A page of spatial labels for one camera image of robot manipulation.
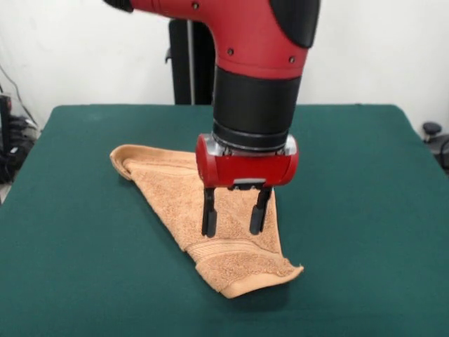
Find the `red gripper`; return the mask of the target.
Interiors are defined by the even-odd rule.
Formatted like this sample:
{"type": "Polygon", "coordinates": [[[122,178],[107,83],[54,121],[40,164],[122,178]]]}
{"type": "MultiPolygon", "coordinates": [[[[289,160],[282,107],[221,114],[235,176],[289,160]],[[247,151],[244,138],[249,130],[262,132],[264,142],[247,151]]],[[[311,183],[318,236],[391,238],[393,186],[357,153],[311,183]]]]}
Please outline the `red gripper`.
{"type": "Polygon", "coordinates": [[[215,210],[215,187],[257,187],[257,202],[250,219],[250,233],[263,231],[267,205],[272,187],[288,184],[294,177],[299,162],[297,142],[292,135],[287,137],[283,149],[278,152],[225,152],[211,134],[201,134],[195,149],[199,177],[204,185],[203,221],[201,234],[212,238],[217,227],[215,210]]]}

